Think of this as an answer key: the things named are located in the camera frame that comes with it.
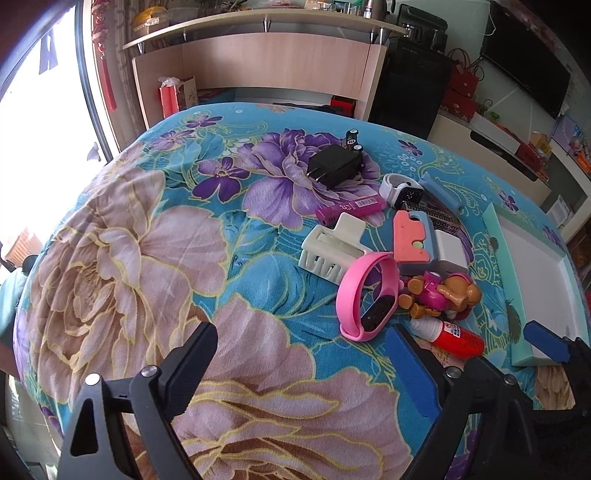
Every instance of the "screw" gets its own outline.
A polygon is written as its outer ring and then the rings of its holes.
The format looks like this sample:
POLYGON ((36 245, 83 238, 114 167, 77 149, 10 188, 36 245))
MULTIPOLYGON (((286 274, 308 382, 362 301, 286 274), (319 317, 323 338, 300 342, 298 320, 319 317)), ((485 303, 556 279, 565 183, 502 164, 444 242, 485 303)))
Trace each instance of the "screw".
POLYGON ((147 367, 143 367, 141 374, 142 377, 153 377, 158 372, 158 367, 156 365, 148 365, 147 367))
POLYGON ((458 367, 447 367, 445 369, 445 374, 449 378, 460 378, 462 376, 462 370, 460 370, 458 367))
POLYGON ((86 385, 96 385, 98 382, 100 382, 100 375, 90 374, 84 379, 84 382, 86 383, 86 385))
POLYGON ((517 385, 517 379, 515 378, 514 375, 506 374, 505 375, 505 383, 507 385, 517 385))

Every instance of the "pink lighter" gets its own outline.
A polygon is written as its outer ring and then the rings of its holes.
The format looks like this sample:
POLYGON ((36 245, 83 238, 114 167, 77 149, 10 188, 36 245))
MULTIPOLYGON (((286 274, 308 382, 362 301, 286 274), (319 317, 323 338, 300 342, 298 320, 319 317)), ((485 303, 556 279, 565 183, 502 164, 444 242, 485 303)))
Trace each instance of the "pink lighter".
POLYGON ((357 218, 371 215, 375 212, 381 212, 386 208, 388 202, 380 195, 372 195, 358 200, 351 200, 346 203, 338 203, 330 207, 322 207, 316 210, 316 218, 327 227, 332 227, 339 219, 339 215, 347 212, 357 218))

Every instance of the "television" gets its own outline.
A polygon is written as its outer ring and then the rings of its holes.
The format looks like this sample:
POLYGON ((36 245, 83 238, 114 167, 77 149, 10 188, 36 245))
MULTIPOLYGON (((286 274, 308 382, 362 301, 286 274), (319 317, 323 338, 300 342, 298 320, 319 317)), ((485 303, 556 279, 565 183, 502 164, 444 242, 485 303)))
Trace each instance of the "television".
POLYGON ((517 82, 553 118, 558 117, 570 73, 552 51, 494 0, 486 33, 480 56, 517 82))

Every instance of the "wall shelf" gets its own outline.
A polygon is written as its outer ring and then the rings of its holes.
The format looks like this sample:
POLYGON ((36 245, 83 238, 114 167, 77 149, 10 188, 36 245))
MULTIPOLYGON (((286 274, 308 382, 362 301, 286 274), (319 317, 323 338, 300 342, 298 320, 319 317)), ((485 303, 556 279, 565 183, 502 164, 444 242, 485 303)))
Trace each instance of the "wall shelf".
POLYGON ((338 12, 326 12, 318 10, 305 10, 300 8, 261 8, 256 10, 244 10, 226 14, 211 15, 209 17, 196 18, 171 27, 162 28, 148 35, 144 35, 134 41, 123 45, 123 49, 139 46, 142 52, 142 44, 148 40, 169 37, 183 33, 204 30, 213 27, 230 27, 233 25, 248 25, 262 23, 264 30, 268 31, 272 23, 322 25, 325 27, 346 28, 363 33, 370 33, 371 40, 384 43, 393 36, 406 35, 405 28, 390 23, 373 20, 371 18, 357 17, 355 15, 341 14, 338 12))

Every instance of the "black power adapter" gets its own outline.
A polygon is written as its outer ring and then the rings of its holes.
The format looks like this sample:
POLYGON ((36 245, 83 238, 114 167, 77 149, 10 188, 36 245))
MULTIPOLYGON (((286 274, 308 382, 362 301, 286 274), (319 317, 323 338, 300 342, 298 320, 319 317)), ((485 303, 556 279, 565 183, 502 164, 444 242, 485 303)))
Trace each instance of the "black power adapter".
POLYGON ((329 145, 310 157, 306 175, 331 189, 339 183, 355 178, 363 168, 362 149, 348 150, 329 145))

